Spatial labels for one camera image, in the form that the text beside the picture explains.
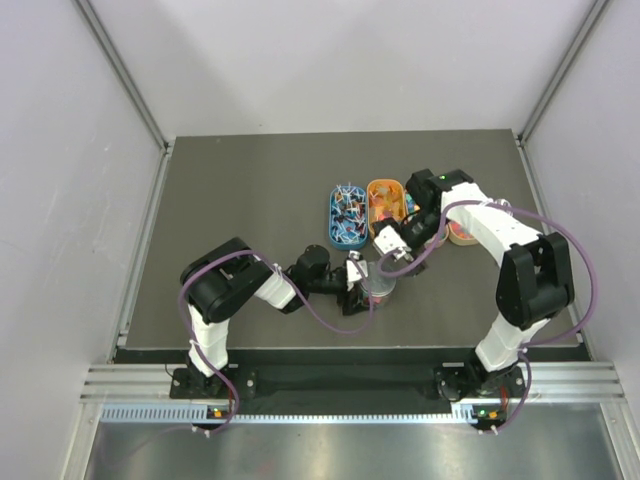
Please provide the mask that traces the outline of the clear plastic jar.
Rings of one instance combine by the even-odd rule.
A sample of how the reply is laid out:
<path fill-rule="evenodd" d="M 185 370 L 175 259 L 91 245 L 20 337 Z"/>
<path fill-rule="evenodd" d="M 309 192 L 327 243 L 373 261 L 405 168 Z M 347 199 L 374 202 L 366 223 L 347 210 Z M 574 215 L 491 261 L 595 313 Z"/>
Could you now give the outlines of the clear plastic jar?
<path fill-rule="evenodd" d="M 392 298 L 392 291 L 389 292 L 368 292 L 362 290 L 360 292 L 360 300 L 365 309 L 368 309 L 370 305 L 373 309 L 380 309 L 389 303 Z"/>

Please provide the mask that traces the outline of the clear jar lid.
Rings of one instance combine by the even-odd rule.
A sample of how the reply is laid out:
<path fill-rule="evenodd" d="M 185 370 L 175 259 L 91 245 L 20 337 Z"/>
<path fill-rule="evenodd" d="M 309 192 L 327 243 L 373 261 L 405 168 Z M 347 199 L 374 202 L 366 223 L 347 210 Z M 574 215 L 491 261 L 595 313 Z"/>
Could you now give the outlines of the clear jar lid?
<path fill-rule="evenodd" d="M 367 263 L 367 284 L 366 291 L 375 297 L 389 296 L 396 287 L 396 279 L 380 274 L 377 263 L 370 261 Z"/>

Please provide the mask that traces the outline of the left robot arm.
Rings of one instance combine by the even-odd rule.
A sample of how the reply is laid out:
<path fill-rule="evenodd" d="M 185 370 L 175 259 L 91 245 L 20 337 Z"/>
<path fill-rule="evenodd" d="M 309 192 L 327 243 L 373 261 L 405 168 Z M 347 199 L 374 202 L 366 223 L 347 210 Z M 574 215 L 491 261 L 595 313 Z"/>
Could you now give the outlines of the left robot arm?
<path fill-rule="evenodd" d="M 226 387 L 231 318 L 252 298 L 289 314 L 312 294 L 336 298 L 344 316 L 371 311 L 373 266 L 357 251 L 333 268 L 329 251 L 310 245 L 288 268 L 270 263 L 234 237 L 188 265 L 180 276 L 179 309 L 190 328 L 188 368 L 205 396 Z"/>

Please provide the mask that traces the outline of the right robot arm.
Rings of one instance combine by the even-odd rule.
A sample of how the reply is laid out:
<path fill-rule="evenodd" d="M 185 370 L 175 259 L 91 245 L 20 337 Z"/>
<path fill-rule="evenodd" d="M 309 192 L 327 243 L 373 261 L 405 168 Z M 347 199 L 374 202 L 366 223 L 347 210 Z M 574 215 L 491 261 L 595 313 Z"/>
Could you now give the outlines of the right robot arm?
<path fill-rule="evenodd" d="M 476 346 L 466 372 L 474 393 L 490 395 L 502 385 L 502 371 L 518 361 L 520 347 L 573 302 L 569 244 L 563 235 L 544 235 L 498 208 L 461 170 L 443 175 L 429 169 L 415 172 L 406 190 L 419 206 L 419 219 L 402 229 L 409 235 L 408 244 L 426 233 L 435 234 L 441 222 L 456 223 L 500 268 L 498 316 Z"/>

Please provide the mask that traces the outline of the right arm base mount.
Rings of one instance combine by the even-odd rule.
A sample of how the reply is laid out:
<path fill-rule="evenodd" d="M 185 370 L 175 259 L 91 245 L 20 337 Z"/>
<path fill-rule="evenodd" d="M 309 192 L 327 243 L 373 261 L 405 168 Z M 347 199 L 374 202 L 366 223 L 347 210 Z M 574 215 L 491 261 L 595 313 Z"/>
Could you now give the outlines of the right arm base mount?
<path fill-rule="evenodd" d="M 481 366 L 442 365 L 434 369 L 434 377 L 439 395 L 450 402 L 466 398 L 498 399 L 503 393 L 514 398 L 525 390 L 524 376 L 517 366 L 487 373 Z"/>

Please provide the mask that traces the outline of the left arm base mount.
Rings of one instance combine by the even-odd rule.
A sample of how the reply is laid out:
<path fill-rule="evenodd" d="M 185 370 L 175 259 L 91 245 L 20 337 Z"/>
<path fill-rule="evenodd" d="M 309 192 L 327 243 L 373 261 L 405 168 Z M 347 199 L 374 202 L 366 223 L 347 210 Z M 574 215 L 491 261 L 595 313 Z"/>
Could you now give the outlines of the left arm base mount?
<path fill-rule="evenodd" d="M 229 386 L 216 374 L 206 376 L 191 363 L 171 370 L 164 364 L 164 371 L 170 377 L 169 397 L 174 400 L 234 400 Z"/>

